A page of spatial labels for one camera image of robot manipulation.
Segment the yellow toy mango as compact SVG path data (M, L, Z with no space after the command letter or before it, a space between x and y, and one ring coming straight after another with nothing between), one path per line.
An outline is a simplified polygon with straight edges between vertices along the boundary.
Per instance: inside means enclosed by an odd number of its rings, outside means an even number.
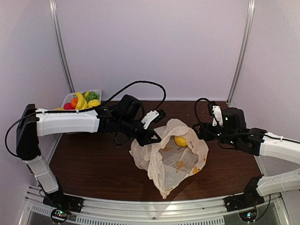
M180 147L187 147L188 145L186 139L181 136L175 136L174 141Z

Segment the cream printed plastic bag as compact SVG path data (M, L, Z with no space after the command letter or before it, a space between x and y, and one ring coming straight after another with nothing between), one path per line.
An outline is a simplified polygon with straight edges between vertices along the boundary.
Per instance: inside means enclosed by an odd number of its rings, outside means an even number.
M142 147L133 140L129 153L135 165L147 171L149 179L166 199L184 179L204 168L209 148L192 128L179 119L170 119L165 126L154 130L162 138L161 142ZM185 138L187 147L178 146L175 136Z

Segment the large yellow toy lemon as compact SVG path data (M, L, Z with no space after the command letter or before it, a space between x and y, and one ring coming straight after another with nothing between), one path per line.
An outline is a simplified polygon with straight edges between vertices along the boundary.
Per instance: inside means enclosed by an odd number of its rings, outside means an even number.
M93 99L88 102L88 108L93 108L93 107L96 107L99 105L101 105L101 102L99 101L99 99Z

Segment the green toy grape bunch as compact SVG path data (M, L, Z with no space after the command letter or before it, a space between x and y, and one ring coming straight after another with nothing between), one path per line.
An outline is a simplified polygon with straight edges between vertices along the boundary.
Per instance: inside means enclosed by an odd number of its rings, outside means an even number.
M89 101L92 101L92 100L95 100L95 99L99 100L99 98L100 98L99 94L97 94L94 91L89 91L89 93L86 97L86 100L87 100L87 102L89 102Z

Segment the yellow toy banana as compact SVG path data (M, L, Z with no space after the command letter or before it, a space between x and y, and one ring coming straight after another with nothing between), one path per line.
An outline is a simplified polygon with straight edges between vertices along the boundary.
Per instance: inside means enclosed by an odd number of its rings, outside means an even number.
M83 94L80 92L75 93L77 97L77 105L75 107L76 110L85 110L88 108L87 100L84 98Z

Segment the orange toy fruit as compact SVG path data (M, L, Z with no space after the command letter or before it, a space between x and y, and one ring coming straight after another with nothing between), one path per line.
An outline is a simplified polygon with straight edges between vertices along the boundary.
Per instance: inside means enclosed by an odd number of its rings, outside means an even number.
M78 103L78 98L77 97L74 97L72 100L71 100L71 105L72 107L75 109L77 107L77 103Z

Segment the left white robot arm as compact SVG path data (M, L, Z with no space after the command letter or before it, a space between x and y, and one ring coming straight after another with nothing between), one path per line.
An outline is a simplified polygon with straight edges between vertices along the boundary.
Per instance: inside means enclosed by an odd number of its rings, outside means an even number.
M158 123L166 113L154 109L142 119L135 119L143 103L137 98L125 95L121 101L110 107L94 106L83 110L45 110L34 104L26 106L17 121L16 155L33 173L45 193L46 200L57 208L71 204L71 199L52 173L39 148L39 137L63 133L123 133L134 138L140 146L158 143L159 135L150 126Z

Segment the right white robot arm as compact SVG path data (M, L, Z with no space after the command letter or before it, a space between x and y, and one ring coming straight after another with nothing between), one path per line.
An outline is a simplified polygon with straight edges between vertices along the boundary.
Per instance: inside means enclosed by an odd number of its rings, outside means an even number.
M300 142L261 128L247 128L244 112L238 108L208 107L212 122L197 116L193 125L199 139L218 141L256 157L264 173L253 177L242 194L224 199L227 211L255 207L268 195L300 188Z

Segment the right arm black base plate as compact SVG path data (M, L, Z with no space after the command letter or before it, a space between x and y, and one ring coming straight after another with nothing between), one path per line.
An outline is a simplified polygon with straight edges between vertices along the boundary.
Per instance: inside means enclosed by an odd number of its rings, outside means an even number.
M263 197L253 193L230 195L224 198L225 207L228 212L255 207L264 202Z

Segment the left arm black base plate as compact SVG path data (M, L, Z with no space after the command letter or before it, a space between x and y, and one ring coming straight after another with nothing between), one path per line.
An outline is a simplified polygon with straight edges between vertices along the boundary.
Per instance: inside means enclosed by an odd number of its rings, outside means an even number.
M66 195L64 193L45 194L43 204L55 207L65 212L81 212L83 198Z

